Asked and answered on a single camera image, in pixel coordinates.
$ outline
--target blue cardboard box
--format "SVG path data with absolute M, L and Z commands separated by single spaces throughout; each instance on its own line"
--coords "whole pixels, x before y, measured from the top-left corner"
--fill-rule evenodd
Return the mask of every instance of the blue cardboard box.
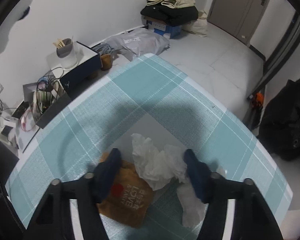
M 155 20 L 150 17 L 145 17 L 145 19 L 149 27 L 148 30 L 158 33 L 167 39 L 172 39 L 181 33 L 181 25 L 172 27 L 166 25 L 163 21 Z

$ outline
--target pen holder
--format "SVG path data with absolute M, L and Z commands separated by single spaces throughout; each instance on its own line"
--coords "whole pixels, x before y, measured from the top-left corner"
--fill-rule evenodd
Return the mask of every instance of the pen holder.
M 77 64 L 77 56 L 71 39 L 64 39 L 64 47 L 57 49 L 57 56 L 64 70 L 71 70 Z

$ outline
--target door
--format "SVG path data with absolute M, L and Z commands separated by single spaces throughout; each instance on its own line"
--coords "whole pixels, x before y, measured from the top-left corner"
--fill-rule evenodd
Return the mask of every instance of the door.
M 208 21 L 247 44 L 266 3 L 267 0 L 214 0 Z

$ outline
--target tablecloth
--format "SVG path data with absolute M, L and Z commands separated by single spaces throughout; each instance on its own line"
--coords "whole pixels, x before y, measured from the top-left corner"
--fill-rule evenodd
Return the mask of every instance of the tablecloth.
M 252 178 L 283 220 L 292 191 L 256 137 L 185 73 L 147 54 L 101 78 L 34 137 L 6 184 L 23 224 L 54 178 L 78 179 L 113 147 L 133 162 L 132 133 L 152 138 L 159 150 L 191 148 L 213 171 L 227 170 L 227 179 Z M 196 239 L 200 225 L 181 225 L 177 187 L 174 181 L 156 194 L 140 229 L 101 216 L 109 238 Z

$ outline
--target orange object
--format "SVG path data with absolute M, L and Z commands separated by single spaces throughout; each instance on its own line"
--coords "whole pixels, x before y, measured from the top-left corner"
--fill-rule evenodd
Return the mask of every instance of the orange object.
M 105 71 L 112 68 L 112 59 L 110 54 L 104 54 L 101 56 L 102 68 L 101 70 Z
M 262 107 L 264 100 L 265 100 L 265 97 L 262 93 L 256 93 L 251 101 L 252 107 L 253 108 Z

